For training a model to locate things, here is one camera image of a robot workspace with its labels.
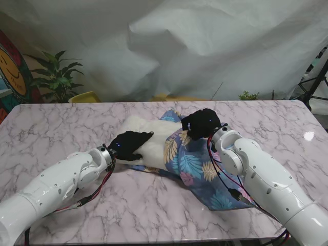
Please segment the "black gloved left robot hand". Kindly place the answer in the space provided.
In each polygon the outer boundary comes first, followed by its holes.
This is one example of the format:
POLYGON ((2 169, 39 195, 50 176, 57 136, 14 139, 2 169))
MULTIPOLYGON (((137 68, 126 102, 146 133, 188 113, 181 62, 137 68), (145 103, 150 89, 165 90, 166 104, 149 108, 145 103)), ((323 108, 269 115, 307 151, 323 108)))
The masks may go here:
POLYGON ((142 159, 142 155, 138 153, 135 154, 134 152, 145 144, 153 135, 154 132, 126 131, 113 139, 107 148, 113 150, 115 152, 115 157, 119 160, 140 160, 142 159))

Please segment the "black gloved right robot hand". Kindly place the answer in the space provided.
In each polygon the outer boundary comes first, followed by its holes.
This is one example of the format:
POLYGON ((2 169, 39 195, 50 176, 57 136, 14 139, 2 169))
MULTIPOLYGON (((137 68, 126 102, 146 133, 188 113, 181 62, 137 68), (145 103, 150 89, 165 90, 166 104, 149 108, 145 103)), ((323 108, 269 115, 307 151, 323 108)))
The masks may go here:
POLYGON ((212 109, 198 110, 181 120, 182 130, 194 141, 208 138, 222 127, 219 117, 212 109))

